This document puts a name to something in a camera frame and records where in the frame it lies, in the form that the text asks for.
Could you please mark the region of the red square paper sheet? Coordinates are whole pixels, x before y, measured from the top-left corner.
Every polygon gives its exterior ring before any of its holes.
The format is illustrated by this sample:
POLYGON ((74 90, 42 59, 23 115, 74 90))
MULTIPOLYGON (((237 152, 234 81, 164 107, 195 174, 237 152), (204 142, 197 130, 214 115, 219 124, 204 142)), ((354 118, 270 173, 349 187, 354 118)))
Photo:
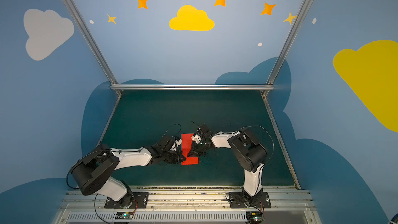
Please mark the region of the red square paper sheet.
POLYGON ((192 133, 187 133, 187 134, 182 134, 181 139, 181 150, 182 154, 185 157, 185 161, 181 163, 182 166, 189 166, 189 165, 195 165, 199 163, 199 158, 198 157, 190 157, 188 156, 189 152, 191 151, 191 145, 192 145, 192 133))

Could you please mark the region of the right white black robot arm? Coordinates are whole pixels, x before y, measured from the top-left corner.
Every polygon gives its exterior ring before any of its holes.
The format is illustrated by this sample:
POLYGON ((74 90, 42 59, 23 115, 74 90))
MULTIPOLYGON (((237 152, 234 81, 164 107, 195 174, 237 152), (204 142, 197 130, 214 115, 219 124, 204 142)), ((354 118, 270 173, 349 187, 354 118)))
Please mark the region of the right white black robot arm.
POLYGON ((244 169, 244 184, 241 192, 231 194, 227 200, 237 207, 244 204, 258 208, 263 195, 262 172, 267 162, 268 152, 251 127, 243 127, 235 132, 212 133, 202 125, 191 135, 189 156, 205 156, 212 148, 228 148, 244 169))

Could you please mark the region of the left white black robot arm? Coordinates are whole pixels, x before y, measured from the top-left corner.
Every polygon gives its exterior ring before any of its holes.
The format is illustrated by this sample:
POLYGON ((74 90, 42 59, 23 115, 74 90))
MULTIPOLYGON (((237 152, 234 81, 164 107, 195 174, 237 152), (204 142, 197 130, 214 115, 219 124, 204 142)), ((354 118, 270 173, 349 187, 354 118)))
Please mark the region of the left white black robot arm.
POLYGON ((84 196, 107 197, 108 208, 131 208, 136 202, 127 183, 112 177, 112 174, 127 167, 145 167, 164 162, 179 164, 186 160, 178 145, 162 149, 158 145, 138 149, 116 149, 100 144, 77 161, 69 174, 84 196))

